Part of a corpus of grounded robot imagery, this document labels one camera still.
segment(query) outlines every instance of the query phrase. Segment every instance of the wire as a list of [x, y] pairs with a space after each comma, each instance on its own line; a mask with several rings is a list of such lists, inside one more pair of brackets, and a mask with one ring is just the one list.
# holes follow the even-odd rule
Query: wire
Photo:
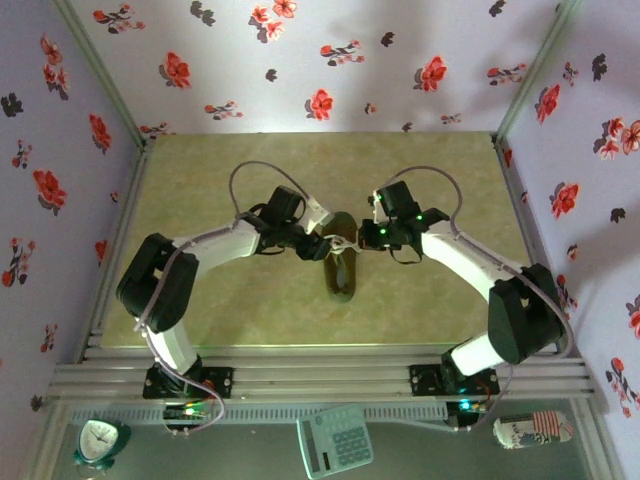
[[[453, 214], [449, 218], [449, 224], [451, 225], [451, 230], [454, 234], [455, 240], [460, 241], [461, 243], [465, 244], [469, 249], [478, 253], [480, 256], [486, 258], [488, 261], [490, 261], [500, 270], [504, 270], [510, 275], [516, 277], [518, 280], [524, 283], [527, 287], [529, 287], [531, 291], [535, 293], [545, 304], [547, 304], [547, 306], [551, 309], [551, 311], [558, 317], [558, 319], [560, 320], [560, 323], [562, 323], [562, 327], [564, 328], [564, 332], [567, 338], [567, 344], [565, 345], [565, 348], [562, 349], [562, 351], [559, 351], [551, 356], [558, 357], [558, 358], [566, 358], [567, 356], [569, 356], [573, 351], [573, 349], [575, 348], [575, 337], [573, 334], [573, 330], [571, 329], [571, 325], [569, 325], [569, 320], [567, 319], [565, 313], [560, 309], [560, 307], [551, 298], [549, 298], [549, 296], [546, 293], [544, 293], [540, 288], [538, 288], [537, 285], [531, 282], [527, 277], [522, 275], [520, 272], [516, 271], [511, 266], [507, 265], [505, 262], [502, 261], [501, 258], [494, 256], [492, 252], [485, 250], [479, 245], [476, 245], [473, 241], [471, 241], [468, 237], [466, 237], [465, 234], [458, 228], [458, 225], [456, 224], [456, 218], [460, 213], [460, 210], [462, 210], [464, 199], [462, 196], [462, 189], [460, 188], [460, 185], [458, 184], [458, 182], [456, 182], [456, 179], [453, 178], [453, 176], [451, 176], [451, 174], [449, 174], [445, 170], [442, 170], [437, 167], [432, 167], [430, 165], [416, 165], [413, 167], [408, 167], [403, 170], [400, 170], [393, 177], [387, 180], [384, 183], [384, 185], [380, 188], [386, 187], [387, 185], [391, 184], [394, 180], [396, 180], [398, 177], [404, 175], [407, 172], [411, 172], [414, 170], [427, 170], [427, 171], [436, 172], [444, 176], [445, 178], [447, 178], [447, 180], [449, 180], [449, 182], [453, 185], [453, 188], [455, 188], [456, 195], [458, 197], [458, 204], [456, 205], [456, 208], [453, 211]], [[548, 355], [538, 353], [535, 356], [548, 356]], [[487, 418], [489, 417], [489, 415], [495, 411], [495, 408], [500, 403], [503, 396], [506, 394], [509, 388], [509, 384], [511, 383], [511, 379], [513, 378], [513, 366], [511, 364], [507, 364], [507, 365], [509, 366], [509, 377], [507, 378], [507, 381], [504, 387], [496, 397], [495, 401], [493, 402], [493, 405], [491, 405], [487, 413], [485, 413], [475, 424], [467, 427], [466, 430], [454, 430], [454, 431], [471, 431], [473, 428], [477, 428], [487, 421]], [[426, 424], [426, 423], [421, 425], [424, 426], [424, 428], [431, 428], [433, 426], [432, 424]]]
[[169, 273], [169, 270], [171, 270], [171, 267], [173, 266], [173, 263], [175, 262], [175, 259], [178, 257], [178, 255], [180, 255], [180, 253], [182, 253], [188, 247], [194, 246], [194, 245], [198, 244], [199, 242], [218, 237], [220, 235], [228, 233], [229, 231], [231, 231], [231, 229], [229, 227], [224, 227], [224, 228], [212, 230], [210, 232], [202, 233], [200, 235], [197, 235], [197, 236], [193, 237], [190, 240], [187, 240], [182, 245], [180, 245], [178, 248], [176, 248], [176, 250], [171, 254], [169, 259], [167, 260], [166, 265], [164, 266], [164, 269], [162, 271], [162, 275], [160, 276], [160, 280], [158, 280], [156, 288], [153, 291], [153, 294], [151, 295], [151, 298], [149, 299], [149, 303], [147, 303], [147, 306], [143, 310], [143, 312], [140, 315], [140, 317], [136, 318], [136, 326], [135, 326], [134, 330], [141, 331], [141, 334], [144, 337], [144, 339], [146, 340], [147, 346], [149, 347], [149, 350], [151, 350], [151, 353], [155, 357], [156, 362], [158, 362], [162, 366], [162, 368], [169, 375], [171, 375], [172, 377], [175, 377], [178, 380], [182, 380], [186, 384], [191, 385], [192, 387], [198, 388], [198, 389], [208, 393], [209, 395], [213, 396], [213, 398], [215, 400], [217, 400], [217, 402], [220, 405], [220, 411], [218, 412], [218, 414], [215, 417], [213, 417], [208, 422], [203, 423], [202, 425], [198, 425], [197, 427], [193, 427], [193, 428], [189, 429], [188, 433], [195, 433], [195, 432], [197, 432], [199, 430], [203, 430], [203, 429], [205, 429], [207, 427], [210, 427], [211, 425], [219, 422], [222, 419], [222, 417], [224, 417], [224, 414], [225, 414], [225, 411], [226, 411], [224, 400], [222, 399], [220, 394], [218, 392], [216, 392], [213, 388], [210, 388], [209, 386], [207, 386], [207, 385], [205, 385], [203, 383], [196, 382], [195, 380], [192, 380], [190, 378], [185, 377], [184, 375], [182, 375], [178, 371], [176, 371], [171, 365], [169, 365], [162, 358], [162, 356], [160, 355], [160, 352], [158, 352], [158, 350], [156, 349], [155, 345], [151, 341], [151, 334], [153, 332], [151, 331], [151, 328], [147, 325], [146, 321], [147, 321], [147, 319], [149, 317], [149, 314], [153, 310], [153, 307], [155, 306], [156, 302], [158, 301], [158, 297], [160, 296], [160, 292], [162, 291], [162, 288], [164, 287], [164, 284], [167, 281], [167, 275]]
[[300, 186], [300, 184], [298, 182], [296, 182], [295, 179], [291, 175], [289, 175], [287, 172], [285, 172], [280, 167], [276, 167], [275, 165], [273, 165], [271, 163], [261, 162], [259, 160], [250, 160], [248, 162], [242, 162], [241, 164], [236, 166], [236, 168], [234, 168], [233, 171], [231, 172], [231, 175], [229, 175], [229, 195], [231, 196], [231, 202], [233, 203], [233, 208], [236, 211], [235, 220], [234, 220], [233, 225], [231, 227], [232, 229], [235, 228], [236, 225], [238, 224], [238, 222], [240, 221], [240, 205], [238, 205], [238, 200], [236, 199], [236, 194], [233, 191], [233, 180], [235, 179], [236, 174], [238, 173], [238, 170], [240, 170], [242, 167], [246, 167], [247, 165], [263, 165], [265, 167], [273, 168], [275, 171], [277, 171], [278, 173], [283, 175], [287, 180], [289, 180], [293, 185], [295, 185], [295, 187], [302, 194], [302, 196], [305, 198], [305, 200], [309, 200], [311, 198], [311, 196], [306, 192], [306, 190], [304, 188], [302, 188], [302, 186]]

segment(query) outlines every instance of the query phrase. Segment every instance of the calculator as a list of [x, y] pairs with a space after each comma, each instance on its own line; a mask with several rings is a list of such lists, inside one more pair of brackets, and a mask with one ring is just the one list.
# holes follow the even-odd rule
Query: calculator
[[304, 466], [312, 480], [373, 461], [361, 406], [331, 408], [300, 417], [296, 423]]

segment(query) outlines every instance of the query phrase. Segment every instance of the flower pattern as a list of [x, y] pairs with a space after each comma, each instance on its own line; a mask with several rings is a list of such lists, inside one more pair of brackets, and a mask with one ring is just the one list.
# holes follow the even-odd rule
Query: flower pattern
[[635, 152], [640, 147], [640, 120], [636, 120], [631, 127], [625, 128], [620, 137], [622, 151], [625, 155]]
[[332, 108], [333, 98], [322, 88], [314, 93], [305, 104], [305, 109], [308, 112], [307, 118], [315, 118], [316, 120], [329, 120], [329, 111]]
[[104, 260], [104, 256], [107, 253], [107, 246], [108, 246], [107, 240], [102, 240], [100, 242], [96, 242], [95, 245], [95, 249], [96, 249], [96, 256], [98, 257], [98, 266], [102, 265], [102, 261]]
[[205, 105], [204, 111], [213, 115], [214, 120], [224, 120], [225, 118], [242, 118], [244, 115], [242, 112], [237, 112], [238, 105], [233, 100], [229, 100], [226, 104], [219, 107], [213, 105]]
[[423, 90], [425, 92], [438, 91], [438, 84], [447, 73], [447, 66], [441, 56], [433, 57], [431, 62], [419, 68], [414, 76], [416, 85], [414, 90]]
[[450, 123], [460, 123], [462, 121], [462, 114], [456, 113], [455, 115], [442, 115], [440, 117], [443, 125], [449, 125]]
[[546, 87], [540, 92], [538, 103], [535, 105], [538, 123], [542, 125], [545, 119], [553, 113], [558, 106], [558, 96], [560, 95], [560, 85]]
[[160, 135], [175, 135], [176, 132], [169, 132], [169, 124], [162, 122], [155, 127], [149, 127], [147, 125], [140, 125], [140, 132], [142, 132], [149, 140], [155, 140]]
[[31, 145], [27, 145], [26, 147], [22, 143], [22, 140], [18, 140], [18, 153], [16, 156], [11, 159], [11, 165], [16, 168], [22, 166], [23, 169], [27, 168], [27, 162], [29, 161], [29, 155], [33, 147]]
[[49, 350], [53, 349], [53, 346], [56, 343], [56, 331], [58, 330], [58, 324], [48, 323], [44, 327], [44, 341], [42, 345], [40, 345], [40, 352], [46, 353]]
[[33, 179], [38, 189], [38, 201], [43, 208], [52, 210], [55, 216], [67, 201], [67, 192], [60, 188], [56, 176], [50, 170], [35, 170]]
[[579, 192], [580, 186], [577, 184], [566, 185], [564, 182], [558, 184], [554, 194], [549, 197], [551, 212], [556, 220], [575, 208]]
[[291, 0], [275, 0], [273, 11], [279, 17], [293, 18], [293, 14], [298, 8]]
[[611, 359], [611, 369], [605, 370], [605, 377], [611, 389], [617, 395], [625, 418], [631, 418], [631, 407], [640, 410], [640, 393], [631, 389], [624, 372], [624, 363], [619, 357]]
[[523, 75], [526, 71], [526, 63], [520, 63], [509, 69], [493, 67], [487, 72], [487, 77], [491, 80], [489, 85], [503, 85], [509, 82], [520, 83], [524, 79]]
[[345, 63], [364, 62], [363, 55], [354, 55], [356, 50], [362, 48], [362, 45], [358, 40], [351, 40], [345, 47], [332, 47], [331, 45], [325, 45], [320, 49], [320, 55], [328, 58], [327, 65], [335, 67], [336, 65], [344, 65]]
[[27, 245], [24, 245], [21, 238], [14, 237], [11, 239], [9, 247], [12, 251], [9, 268], [2, 272], [2, 285], [7, 288], [13, 286], [16, 280], [20, 285], [24, 285], [24, 282], [27, 281], [29, 260], [36, 248], [36, 242], [31, 240]]
[[562, 78], [564, 78], [570, 87], [573, 87], [574, 80], [578, 77], [578, 70], [574, 69], [571, 66], [570, 62], [564, 64], [564, 73], [562, 74]]
[[145, 24], [142, 22], [133, 22], [132, 18], [135, 12], [130, 5], [126, 3], [120, 4], [120, 10], [117, 12], [104, 13], [102, 10], [93, 12], [93, 19], [101, 25], [107, 27], [107, 32], [117, 35], [127, 30], [142, 30]]
[[107, 126], [104, 124], [102, 117], [99, 115], [89, 115], [89, 123], [91, 124], [91, 138], [93, 143], [102, 150], [102, 154], [106, 155], [107, 150], [111, 147], [111, 135], [107, 132]]
[[571, 318], [569, 310], [578, 308], [578, 302], [569, 294], [567, 279], [564, 275], [558, 275], [556, 277], [556, 287], [558, 289], [558, 297], [560, 298], [560, 306], [567, 315], [567, 318]]
[[629, 312], [629, 327], [633, 330], [636, 338], [640, 340], [640, 295], [633, 303], [627, 303], [626, 307]]
[[578, 245], [577, 244], [573, 244], [567, 249], [567, 257], [569, 257], [569, 260], [571, 260], [571, 261], [575, 261], [575, 259], [578, 258]]
[[158, 67], [160, 75], [166, 80], [167, 87], [177, 87], [180, 90], [191, 88], [189, 82], [189, 64], [174, 52], [168, 52], [164, 64]]
[[47, 56], [47, 63], [42, 68], [44, 81], [50, 92], [56, 91], [61, 100], [69, 100], [69, 74], [64, 70], [62, 65], [56, 67], [62, 62], [62, 54], [58, 48], [58, 44], [49, 40], [46, 34], [40, 37], [40, 47]]

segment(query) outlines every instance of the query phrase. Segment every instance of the clock face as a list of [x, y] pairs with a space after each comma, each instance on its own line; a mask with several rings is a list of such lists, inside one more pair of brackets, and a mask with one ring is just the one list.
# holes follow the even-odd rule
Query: clock face
[[98, 460], [111, 451], [116, 440], [116, 427], [100, 420], [89, 420], [80, 432], [80, 453], [89, 461]]

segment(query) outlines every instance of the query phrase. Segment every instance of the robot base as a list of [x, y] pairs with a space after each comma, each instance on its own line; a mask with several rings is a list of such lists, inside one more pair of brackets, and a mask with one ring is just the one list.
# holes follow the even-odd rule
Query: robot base
[[[220, 394], [222, 398], [231, 398], [233, 386], [233, 368], [230, 367], [200, 367], [196, 378]], [[208, 394], [184, 382], [175, 380], [165, 373], [159, 363], [155, 363], [147, 370], [142, 398], [158, 400], [167, 398], [204, 399]]]

